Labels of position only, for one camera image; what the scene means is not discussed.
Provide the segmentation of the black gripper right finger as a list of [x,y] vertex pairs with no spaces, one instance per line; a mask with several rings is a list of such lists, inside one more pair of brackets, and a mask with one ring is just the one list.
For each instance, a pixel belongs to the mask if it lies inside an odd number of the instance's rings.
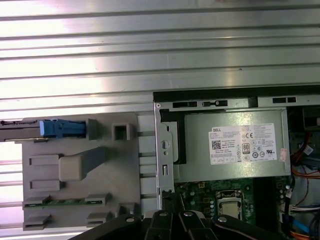
[[281,235],[246,223],[235,217],[221,214],[206,219],[199,212],[187,210],[180,194],[174,195],[177,202],[174,210],[178,213],[184,231],[191,240],[283,240]]

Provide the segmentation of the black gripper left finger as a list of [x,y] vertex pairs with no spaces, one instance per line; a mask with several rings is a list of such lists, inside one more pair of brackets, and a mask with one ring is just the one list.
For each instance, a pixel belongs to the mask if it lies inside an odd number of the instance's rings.
[[162,209],[140,218],[123,214],[74,236],[73,240],[169,240],[172,235],[175,193],[163,191]]

